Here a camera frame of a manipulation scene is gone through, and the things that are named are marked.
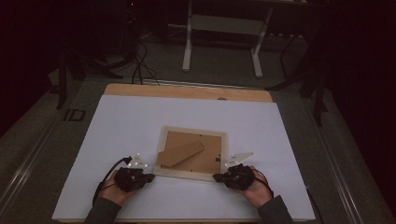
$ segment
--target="metal frame leg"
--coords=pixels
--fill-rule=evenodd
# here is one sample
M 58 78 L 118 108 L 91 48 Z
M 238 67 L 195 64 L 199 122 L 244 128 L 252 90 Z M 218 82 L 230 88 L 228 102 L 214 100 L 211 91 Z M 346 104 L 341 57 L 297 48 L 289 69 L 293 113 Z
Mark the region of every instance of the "metal frame leg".
M 251 59 L 253 60 L 254 73 L 258 78 L 262 77 L 262 66 L 260 65 L 259 52 L 260 48 L 262 47 L 262 41 L 264 40 L 265 32 L 267 31 L 268 22 L 271 19 L 273 10 L 274 9 L 271 7 L 268 8 L 265 22 L 262 24 L 262 29 L 260 30 L 259 41 L 257 42 L 256 47 L 251 49 Z
M 190 61 L 191 61 L 191 15 L 192 15 L 192 1 L 189 0 L 189 17 L 187 18 L 187 43 L 186 49 L 184 50 L 184 60 L 183 60 L 183 72 L 190 71 Z

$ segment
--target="hand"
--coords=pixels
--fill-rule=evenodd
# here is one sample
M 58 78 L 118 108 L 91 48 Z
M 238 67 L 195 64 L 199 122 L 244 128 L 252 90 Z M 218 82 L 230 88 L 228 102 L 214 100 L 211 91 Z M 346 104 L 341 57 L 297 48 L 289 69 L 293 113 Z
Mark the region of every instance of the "hand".
M 118 170 L 115 170 L 111 177 L 105 181 L 103 189 L 99 192 L 99 197 L 106 198 L 111 202 L 118 204 L 119 206 L 123 206 L 125 202 L 128 201 L 128 199 L 138 192 L 138 189 L 130 192 L 121 190 L 114 181 L 114 176 L 117 172 Z
M 249 166 L 253 170 L 253 174 L 260 180 L 268 183 L 265 176 L 260 175 L 259 172 L 255 171 L 254 166 Z M 260 181 L 254 180 L 250 187 L 245 190 L 232 189 L 232 191 L 242 194 L 253 206 L 256 208 L 261 207 L 263 204 L 269 202 L 273 197 L 270 190 L 264 186 Z

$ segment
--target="cable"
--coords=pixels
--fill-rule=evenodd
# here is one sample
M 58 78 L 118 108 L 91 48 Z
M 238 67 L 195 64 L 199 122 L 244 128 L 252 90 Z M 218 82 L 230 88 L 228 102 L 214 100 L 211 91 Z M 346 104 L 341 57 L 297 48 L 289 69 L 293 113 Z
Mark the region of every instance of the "cable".
M 102 182 L 99 183 L 98 187 L 96 188 L 95 193 L 93 194 L 93 198 L 92 198 L 92 206 L 95 204 L 95 201 L 99 195 L 99 191 L 101 191 L 102 189 L 105 189 L 107 187 L 103 188 L 103 185 L 105 184 L 105 181 L 107 180 L 107 178 L 110 176 L 110 174 L 113 172 L 113 170 L 123 161 L 128 164 L 129 162 L 131 162 L 132 157 L 128 157 L 128 158 L 122 158 L 121 160 L 117 161 L 116 164 L 113 165 L 113 167 L 111 167 L 111 169 L 107 172 L 107 174 L 105 175 L 105 178 L 103 178 Z
M 259 172 L 259 174 L 261 174 L 261 175 L 265 178 L 265 175 L 263 175 L 262 172 L 260 172 L 260 171 L 258 171 L 258 170 L 256 170 L 256 169 L 251 169 L 251 170 L 254 170 L 254 171 Z M 237 174 L 238 174 L 238 175 L 243 175 L 243 176 L 246 176 L 246 177 L 249 177 L 249 178 L 252 177 L 251 175 L 247 175 L 247 174 L 245 174 L 245 173 L 237 173 Z M 260 183 L 264 184 L 264 186 L 265 186 L 266 188 L 268 188 L 268 190 L 270 191 L 272 198 L 274 198 L 274 191 L 270 188 L 270 186 L 268 185 L 268 183 L 265 183 L 264 181 L 262 181 L 261 179 L 259 179 L 259 178 L 256 177 L 256 176 L 254 176 L 254 179 L 257 180 L 257 181 L 259 181 Z
M 259 170 L 256 170 L 256 169 L 250 169 L 250 170 L 252 170 L 252 171 L 257 171 L 257 173 L 259 173 L 260 175 L 264 176 L 264 178 L 265 178 L 265 175 L 264 175 L 262 172 L 260 172 Z
M 148 54 L 148 48 L 140 40 L 137 40 L 137 43 L 139 43 L 140 45 L 143 46 L 143 48 L 145 49 L 145 53 L 140 61 L 139 61 L 138 57 L 136 57 L 137 67 L 134 70 L 134 73 L 132 74 L 132 84 L 134 84 L 134 77 L 136 76 L 137 71 L 139 71 L 140 84 L 143 84 L 142 75 L 141 75 L 141 71 L 140 71 L 140 65 L 145 60 L 146 55 Z
M 149 67 L 146 65 L 146 63 L 145 63 L 144 61 L 142 61 L 142 64 L 143 64 L 143 66 L 146 68 L 146 71 L 149 73 L 150 77 L 151 77 L 152 79 L 154 79 L 155 82 L 157 82 L 157 84 L 158 84 L 159 86 L 161 86 L 161 85 L 160 85 L 160 82 L 159 82 L 158 79 L 156 78 L 157 72 L 156 72 L 154 69 L 149 68 Z
M 116 185 L 116 184 L 111 184 L 111 185 L 109 185 L 109 186 L 105 186 L 105 187 L 103 187 L 102 189 L 100 189 L 99 191 L 102 191 L 102 190 L 104 190 L 104 189 L 110 188 L 111 186 L 114 186 L 114 185 Z

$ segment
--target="sleeve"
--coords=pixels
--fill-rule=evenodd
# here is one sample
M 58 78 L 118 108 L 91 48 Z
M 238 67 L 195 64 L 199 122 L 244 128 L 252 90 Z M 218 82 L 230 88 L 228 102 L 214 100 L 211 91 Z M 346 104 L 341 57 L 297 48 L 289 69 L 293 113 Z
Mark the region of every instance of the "sleeve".
M 114 223 L 121 206 L 108 199 L 98 197 L 90 213 L 85 218 L 85 224 L 110 224 Z
M 265 224 L 289 224 L 293 219 L 280 195 L 258 208 L 259 216 Z

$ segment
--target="white board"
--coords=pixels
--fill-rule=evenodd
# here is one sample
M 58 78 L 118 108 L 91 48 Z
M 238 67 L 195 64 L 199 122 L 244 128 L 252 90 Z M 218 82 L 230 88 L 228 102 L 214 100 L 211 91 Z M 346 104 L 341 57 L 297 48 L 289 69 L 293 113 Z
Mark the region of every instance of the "white board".
M 140 153 L 151 173 L 163 126 L 225 132 L 229 154 L 254 152 L 245 165 L 267 177 L 293 219 L 314 219 L 299 167 L 275 103 L 102 96 L 53 219 L 85 219 L 92 195 L 112 165 Z M 223 184 L 156 176 L 118 219 L 255 219 L 256 209 Z

